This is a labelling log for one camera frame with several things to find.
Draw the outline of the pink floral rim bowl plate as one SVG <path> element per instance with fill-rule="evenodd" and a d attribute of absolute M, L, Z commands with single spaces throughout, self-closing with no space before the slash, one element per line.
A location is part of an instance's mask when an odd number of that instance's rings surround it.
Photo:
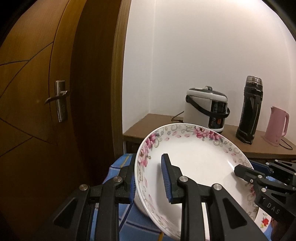
<path fill-rule="evenodd" d="M 221 184 L 252 220 L 258 214 L 252 185 L 235 176 L 235 166 L 251 167 L 243 152 L 230 140 L 207 128 L 186 123 L 169 124 L 153 130 L 142 141 L 135 160 L 135 184 L 139 201 L 155 225 L 167 236 L 181 236 L 180 204 L 166 197 L 161 156 L 198 184 Z"/>

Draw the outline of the red flower white plate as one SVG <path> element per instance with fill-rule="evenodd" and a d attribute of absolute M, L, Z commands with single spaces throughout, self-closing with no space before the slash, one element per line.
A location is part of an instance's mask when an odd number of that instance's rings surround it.
<path fill-rule="evenodd" d="M 254 222 L 262 232 L 265 232 L 271 222 L 271 216 L 259 208 Z"/>

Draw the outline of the pink electric kettle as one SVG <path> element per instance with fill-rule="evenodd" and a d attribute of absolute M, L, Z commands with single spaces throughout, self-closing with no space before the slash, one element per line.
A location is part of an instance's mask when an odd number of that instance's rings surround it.
<path fill-rule="evenodd" d="M 287 134 L 290 115 L 276 106 L 271 107 L 267 129 L 262 138 L 272 146 L 278 147 L 281 138 Z"/>

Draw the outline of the blue plaid tablecloth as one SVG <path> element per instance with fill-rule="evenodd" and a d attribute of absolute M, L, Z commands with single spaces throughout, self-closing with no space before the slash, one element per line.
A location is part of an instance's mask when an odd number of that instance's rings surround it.
<path fill-rule="evenodd" d="M 104 182 L 111 177 L 117 176 L 122 167 L 128 166 L 132 154 L 124 154 L 119 157 L 110 167 Z M 94 240 L 94 228 L 98 214 L 99 204 L 95 206 L 90 240 Z M 164 235 L 161 230 L 144 215 L 136 206 L 131 204 L 119 204 L 119 240 L 173 240 Z"/>

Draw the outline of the brown wooden side cabinet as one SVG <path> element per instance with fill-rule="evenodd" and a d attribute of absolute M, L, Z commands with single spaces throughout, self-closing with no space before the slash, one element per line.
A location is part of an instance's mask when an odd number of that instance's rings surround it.
<path fill-rule="evenodd" d="M 138 147 L 150 132 L 169 123 L 172 123 L 169 115 L 147 114 L 123 134 L 125 152 L 136 153 Z M 283 138 L 282 145 L 275 147 L 262 138 L 264 132 L 257 131 L 253 143 L 249 145 L 236 138 L 236 130 L 236 126 L 225 125 L 222 135 L 241 149 L 248 159 L 261 163 L 273 162 L 274 160 L 295 163 L 295 145 L 288 139 Z"/>

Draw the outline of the black thermos flask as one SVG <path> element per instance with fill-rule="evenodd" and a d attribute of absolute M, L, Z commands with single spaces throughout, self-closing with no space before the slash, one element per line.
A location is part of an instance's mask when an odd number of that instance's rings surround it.
<path fill-rule="evenodd" d="M 256 76 L 247 76 L 244 88 L 244 101 L 236 138 L 252 144 L 259 120 L 263 100 L 263 83 Z"/>

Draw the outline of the silver black rice cooker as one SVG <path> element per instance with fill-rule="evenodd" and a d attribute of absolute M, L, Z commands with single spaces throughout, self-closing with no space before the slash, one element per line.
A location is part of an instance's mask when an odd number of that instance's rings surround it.
<path fill-rule="evenodd" d="M 185 97 L 184 123 L 206 127 L 217 133 L 224 130 L 230 114 L 227 96 L 210 86 L 190 88 Z"/>

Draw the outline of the brown wooden door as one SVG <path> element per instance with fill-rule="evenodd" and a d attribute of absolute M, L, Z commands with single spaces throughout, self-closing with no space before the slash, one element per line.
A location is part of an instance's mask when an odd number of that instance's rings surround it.
<path fill-rule="evenodd" d="M 1 45 L 1 240 L 30 240 L 123 154 L 130 1 L 36 1 Z M 55 81 L 65 80 L 59 122 Z"/>

